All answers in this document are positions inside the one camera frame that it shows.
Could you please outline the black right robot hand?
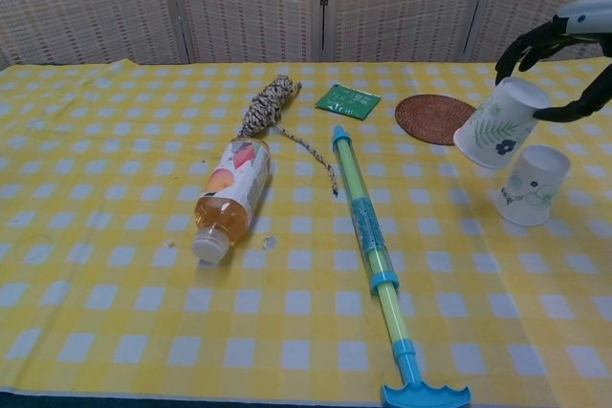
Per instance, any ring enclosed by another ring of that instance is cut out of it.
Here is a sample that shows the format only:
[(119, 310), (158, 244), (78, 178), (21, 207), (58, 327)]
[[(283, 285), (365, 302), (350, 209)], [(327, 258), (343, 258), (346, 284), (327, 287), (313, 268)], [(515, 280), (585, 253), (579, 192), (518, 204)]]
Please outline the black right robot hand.
[[(561, 7), (549, 21), (521, 34), (504, 51), (495, 65), (495, 82), (500, 83), (515, 69), (526, 72), (535, 64), (566, 47), (596, 43), (602, 54), (611, 55), (611, 0), (576, 0)], [(557, 108), (539, 109), (534, 118), (568, 123), (591, 116), (611, 100), (611, 68), (601, 73), (578, 99)]]

